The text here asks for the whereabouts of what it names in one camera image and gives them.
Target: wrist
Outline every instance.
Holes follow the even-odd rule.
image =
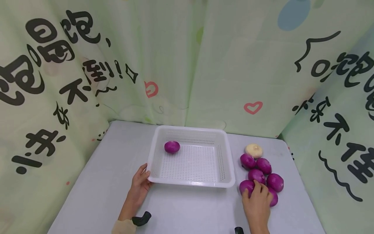
[[[118,220],[123,221],[127,219],[132,219],[132,217],[136,216],[137,212],[138,212],[138,207],[132,202],[129,202],[128,200],[126,200],[122,206],[122,210],[121,210],[121,213],[119,214]]]
[[[269,229],[267,228],[266,224],[262,223],[255,223],[255,222],[248,222],[249,229],[252,234],[269,234]]]

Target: white table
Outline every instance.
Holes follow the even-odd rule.
[[[111,123],[104,139],[83,169],[49,234],[110,233],[140,165],[147,162],[157,126],[124,121]],[[287,145],[276,139],[229,134],[236,185],[229,189],[155,184],[138,216],[152,214],[137,233],[248,234],[238,184],[247,172],[240,166],[244,147],[256,143],[273,172],[285,180],[278,204],[271,208],[271,234],[325,233],[305,191]]]

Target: black handle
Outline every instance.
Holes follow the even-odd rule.
[[[241,227],[236,227],[235,228],[235,234],[244,234],[244,231]]]
[[[148,211],[144,212],[143,217],[132,217],[132,223],[140,227],[148,223],[149,219],[152,217],[151,213]]]

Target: sleeve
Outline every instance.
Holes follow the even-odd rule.
[[[137,227],[131,220],[117,220],[112,229],[112,234],[135,234]]]

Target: hand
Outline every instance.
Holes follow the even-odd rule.
[[[270,216],[270,202],[273,195],[269,189],[254,180],[255,188],[249,198],[248,189],[242,194],[242,203],[245,216],[252,234],[268,234],[267,222]]]
[[[145,171],[147,164],[143,164],[132,178],[132,184],[125,203],[123,204],[121,213],[119,214],[118,220],[123,221],[134,217],[140,206],[143,204],[145,197],[153,183],[148,181],[148,177],[151,174],[150,171]]]

